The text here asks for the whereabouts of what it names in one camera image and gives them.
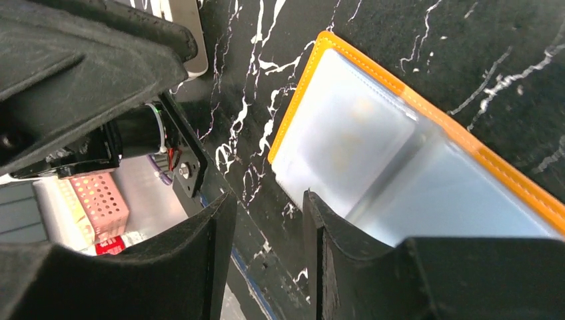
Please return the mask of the orange leather card holder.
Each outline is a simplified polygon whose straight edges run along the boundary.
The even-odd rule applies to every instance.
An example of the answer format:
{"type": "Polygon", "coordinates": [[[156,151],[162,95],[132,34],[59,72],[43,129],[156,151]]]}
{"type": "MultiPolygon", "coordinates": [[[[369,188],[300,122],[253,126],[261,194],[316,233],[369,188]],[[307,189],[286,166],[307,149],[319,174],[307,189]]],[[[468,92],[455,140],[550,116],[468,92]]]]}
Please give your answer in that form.
{"type": "Polygon", "coordinates": [[[320,33],[268,160],[371,237],[564,238],[564,204],[392,73],[320,33]]]}

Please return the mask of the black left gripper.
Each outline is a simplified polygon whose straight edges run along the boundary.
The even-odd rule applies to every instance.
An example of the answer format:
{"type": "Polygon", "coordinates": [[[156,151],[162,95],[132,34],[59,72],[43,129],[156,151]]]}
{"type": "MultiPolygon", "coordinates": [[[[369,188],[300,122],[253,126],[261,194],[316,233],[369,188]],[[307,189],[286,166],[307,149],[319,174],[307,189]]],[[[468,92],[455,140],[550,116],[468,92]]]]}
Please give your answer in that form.
{"type": "Polygon", "coordinates": [[[68,179],[166,152],[163,106],[132,108],[197,53],[186,27],[116,1],[2,1],[1,173],[68,179]]]}

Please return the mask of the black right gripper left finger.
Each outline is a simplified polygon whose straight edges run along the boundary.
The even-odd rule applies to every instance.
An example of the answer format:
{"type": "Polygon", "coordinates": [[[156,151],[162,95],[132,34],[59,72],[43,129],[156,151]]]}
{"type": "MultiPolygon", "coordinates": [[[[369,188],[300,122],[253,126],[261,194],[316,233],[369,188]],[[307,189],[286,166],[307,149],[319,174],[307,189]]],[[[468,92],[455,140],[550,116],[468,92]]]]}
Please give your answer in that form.
{"type": "Polygon", "coordinates": [[[4,243],[1,318],[219,319],[236,215],[235,195],[222,194],[117,255],[4,243]]]}

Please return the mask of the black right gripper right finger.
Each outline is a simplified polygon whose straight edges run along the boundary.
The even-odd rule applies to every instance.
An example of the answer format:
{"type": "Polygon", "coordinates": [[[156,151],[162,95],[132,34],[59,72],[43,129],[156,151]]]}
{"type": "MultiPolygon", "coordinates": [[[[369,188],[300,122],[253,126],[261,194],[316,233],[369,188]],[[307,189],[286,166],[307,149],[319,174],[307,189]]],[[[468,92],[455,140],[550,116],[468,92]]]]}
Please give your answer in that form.
{"type": "Polygon", "coordinates": [[[315,319],[563,319],[564,242],[409,237],[393,247],[303,194],[315,319]]]}

